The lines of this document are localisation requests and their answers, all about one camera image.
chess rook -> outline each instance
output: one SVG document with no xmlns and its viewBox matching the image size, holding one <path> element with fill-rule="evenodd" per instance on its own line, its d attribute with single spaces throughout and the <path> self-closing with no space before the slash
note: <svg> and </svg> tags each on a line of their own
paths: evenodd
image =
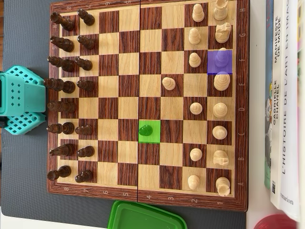
<svg viewBox="0 0 305 229">
<path fill-rule="evenodd" d="M 60 24 L 65 30 L 71 31 L 74 28 L 74 22 L 68 18 L 63 18 L 60 14 L 54 12 L 50 16 L 51 21 Z"/>
<path fill-rule="evenodd" d="M 81 19 L 83 19 L 83 21 L 84 21 L 84 23 L 86 24 L 86 25 L 93 25 L 93 23 L 94 23 L 94 17 L 91 15 L 91 14 L 89 14 L 87 11 L 85 11 L 85 10 L 83 10 L 83 9 L 79 9 L 78 11 L 77 11 L 77 13 L 78 13 L 78 16 L 81 18 Z"/>
<path fill-rule="evenodd" d="M 47 174 L 49 180 L 57 180 L 59 177 L 68 177 L 71 174 L 69 166 L 61 166 L 58 170 L 52 170 Z"/>
</svg>

light square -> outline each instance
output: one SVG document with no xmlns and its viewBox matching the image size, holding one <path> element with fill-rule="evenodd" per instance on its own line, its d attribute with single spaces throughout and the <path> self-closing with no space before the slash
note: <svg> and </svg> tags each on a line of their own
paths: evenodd
<svg viewBox="0 0 305 229">
<path fill-rule="evenodd" d="M 184 73 L 184 52 L 162 52 L 161 54 L 162 74 L 183 74 Z"/>
<path fill-rule="evenodd" d="M 160 143 L 160 165 L 182 166 L 183 144 Z"/>
<path fill-rule="evenodd" d="M 118 163 L 138 163 L 138 142 L 118 141 Z"/>
<path fill-rule="evenodd" d="M 206 144 L 206 121 L 184 120 L 183 143 Z"/>
<path fill-rule="evenodd" d="M 183 120 L 183 98 L 161 97 L 161 119 Z"/>
<path fill-rule="evenodd" d="M 138 119 L 139 97 L 119 97 L 119 119 Z"/>
</svg>

white surface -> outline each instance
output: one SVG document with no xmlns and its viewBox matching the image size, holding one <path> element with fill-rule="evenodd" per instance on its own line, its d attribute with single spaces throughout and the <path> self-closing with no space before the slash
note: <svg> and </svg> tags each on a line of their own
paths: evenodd
<svg viewBox="0 0 305 229">
<path fill-rule="evenodd" d="M 270 202 L 269 190 L 264 186 L 265 0 L 251 0 L 250 15 L 250 140 L 247 229 L 253 229 L 257 222 L 265 216 L 279 212 Z M 1 229 L 11 228 L 95 229 L 1 215 Z"/>
</svg>

chess pawn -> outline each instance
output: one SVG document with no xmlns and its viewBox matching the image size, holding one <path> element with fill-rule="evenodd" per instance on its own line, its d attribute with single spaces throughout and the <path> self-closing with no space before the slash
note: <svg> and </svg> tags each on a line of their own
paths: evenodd
<svg viewBox="0 0 305 229">
<path fill-rule="evenodd" d="M 195 4 L 193 8 L 193 20 L 201 22 L 204 19 L 204 12 L 200 4 Z"/>
</svg>

green plastic container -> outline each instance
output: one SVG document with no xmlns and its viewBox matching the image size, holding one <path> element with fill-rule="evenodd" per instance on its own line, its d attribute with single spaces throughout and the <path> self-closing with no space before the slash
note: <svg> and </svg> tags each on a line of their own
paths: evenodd
<svg viewBox="0 0 305 229">
<path fill-rule="evenodd" d="M 115 201 L 108 229 L 187 229 L 180 216 L 147 204 Z"/>
</svg>

